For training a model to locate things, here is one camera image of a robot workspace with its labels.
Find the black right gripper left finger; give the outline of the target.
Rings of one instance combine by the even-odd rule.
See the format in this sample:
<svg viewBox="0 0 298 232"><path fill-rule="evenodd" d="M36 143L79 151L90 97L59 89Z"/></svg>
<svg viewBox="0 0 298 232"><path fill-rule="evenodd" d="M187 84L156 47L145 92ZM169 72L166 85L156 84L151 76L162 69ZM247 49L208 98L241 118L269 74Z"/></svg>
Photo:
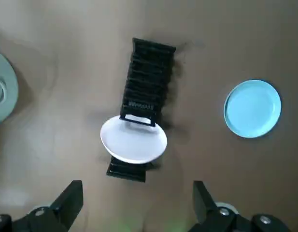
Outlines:
<svg viewBox="0 0 298 232"><path fill-rule="evenodd" d="M67 232L83 208L83 183L73 180L49 205L31 210L20 219L0 214L0 232Z"/></svg>

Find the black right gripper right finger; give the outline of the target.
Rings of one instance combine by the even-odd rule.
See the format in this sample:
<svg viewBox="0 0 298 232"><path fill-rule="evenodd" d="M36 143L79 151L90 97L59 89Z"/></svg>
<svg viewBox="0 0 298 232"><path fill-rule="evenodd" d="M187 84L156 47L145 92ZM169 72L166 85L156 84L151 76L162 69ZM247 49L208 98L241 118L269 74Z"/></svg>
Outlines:
<svg viewBox="0 0 298 232"><path fill-rule="evenodd" d="M289 232L277 217L255 214L248 220L232 209L218 206L202 181L193 182L193 207L197 223L188 232Z"/></svg>

